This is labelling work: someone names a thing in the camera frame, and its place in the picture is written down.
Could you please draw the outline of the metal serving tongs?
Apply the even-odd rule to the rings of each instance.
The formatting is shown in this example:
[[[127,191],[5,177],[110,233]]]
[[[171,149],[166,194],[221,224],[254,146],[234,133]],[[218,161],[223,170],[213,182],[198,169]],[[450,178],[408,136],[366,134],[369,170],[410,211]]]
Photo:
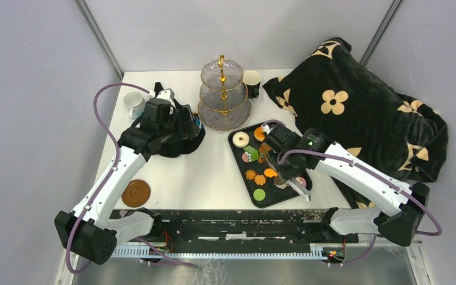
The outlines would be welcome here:
[[[274,169],[278,176],[282,180],[286,181],[288,186],[302,196],[307,202],[311,201],[311,183],[306,182],[306,189],[300,188],[299,184],[296,182],[295,178],[301,176],[305,178],[307,175],[307,170],[305,166],[296,166],[289,162],[279,163],[280,154],[277,154],[275,151],[271,150],[269,152],[269,159],[267,161],[270,168]]]

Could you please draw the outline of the three-tier glass cake stand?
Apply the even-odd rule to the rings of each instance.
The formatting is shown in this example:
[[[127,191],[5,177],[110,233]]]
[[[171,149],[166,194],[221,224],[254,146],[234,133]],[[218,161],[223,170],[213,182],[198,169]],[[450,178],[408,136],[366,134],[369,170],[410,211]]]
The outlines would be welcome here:
[[[252,105],[248,88],[243,83],[243,74],[243,68],[224,55],[203,66],[197,109],[206,127],[232,131],[248,120]]]

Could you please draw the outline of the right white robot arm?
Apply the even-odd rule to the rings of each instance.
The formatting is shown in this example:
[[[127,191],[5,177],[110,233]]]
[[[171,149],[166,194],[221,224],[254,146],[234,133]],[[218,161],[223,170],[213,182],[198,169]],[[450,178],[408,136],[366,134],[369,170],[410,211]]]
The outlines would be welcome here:
[[[330,208],[319,226],[326,242],[350,234],[373,234],[399,245],[410,246],[424,216],[430,189],[416,182],[409,184],[392,178],[316,129],[299,135],[278,120],[261,125],[264,142],[270,147],[267,162],[279,178],[307,200],[311,198],[297,177],[308,169],[334,178],[375,205],[372,208]]]

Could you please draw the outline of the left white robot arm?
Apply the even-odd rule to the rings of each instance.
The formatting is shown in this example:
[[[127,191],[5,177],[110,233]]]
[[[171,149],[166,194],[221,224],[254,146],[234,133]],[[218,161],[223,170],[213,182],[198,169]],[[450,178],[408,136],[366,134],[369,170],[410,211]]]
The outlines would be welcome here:
[[[111,214],[124,190],[150,157],[174,143],[195,139],[200,128],[188,105],[174,103],[167,88],[150,98],[143,114],[113,140],[116,153],[99,180],[70,211],[60,211],[54,220],[62,246],[97,265],[104,264],[115,248],[138,237],[154,242],[163,225],[157,212],[139,209],[126,217]]]

